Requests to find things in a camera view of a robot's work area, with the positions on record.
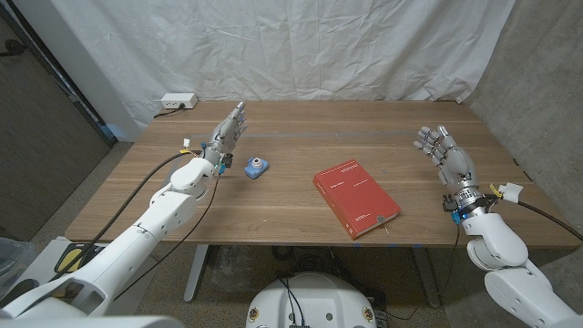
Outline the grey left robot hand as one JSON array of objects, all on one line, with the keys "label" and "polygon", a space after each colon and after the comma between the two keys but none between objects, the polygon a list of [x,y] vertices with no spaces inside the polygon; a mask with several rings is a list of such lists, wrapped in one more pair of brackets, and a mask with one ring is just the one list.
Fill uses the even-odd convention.
[{"label": "grey left robot hand", "polygon": [[203,158],[213,165],[218,165],[223,157],[232,153],[247,128],[244,108],[245,102],[241,101],[211,132]]}]

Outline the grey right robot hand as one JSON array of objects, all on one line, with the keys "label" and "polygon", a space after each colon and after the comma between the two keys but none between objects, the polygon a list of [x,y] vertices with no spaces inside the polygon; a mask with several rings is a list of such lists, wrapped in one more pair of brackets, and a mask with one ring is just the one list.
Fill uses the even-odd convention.
[{"label": "grey right robot hand", "polygon": [[414,146],[438,169],[438,178],[455,201],[461,219],[486,214],[488,200],[479,191],[474,161],[458,146],[445,126],[421,127]]}]

